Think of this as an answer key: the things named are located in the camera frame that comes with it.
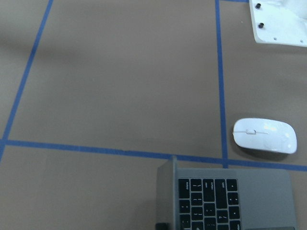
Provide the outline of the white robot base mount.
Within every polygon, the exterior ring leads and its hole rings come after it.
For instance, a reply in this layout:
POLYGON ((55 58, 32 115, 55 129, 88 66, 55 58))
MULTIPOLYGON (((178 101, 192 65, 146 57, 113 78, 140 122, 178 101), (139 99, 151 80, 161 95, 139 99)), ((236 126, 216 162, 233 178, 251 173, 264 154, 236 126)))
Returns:
POLYGON ((307 46, 305 0, 250 0, 249 8, 256 43, 307 46))

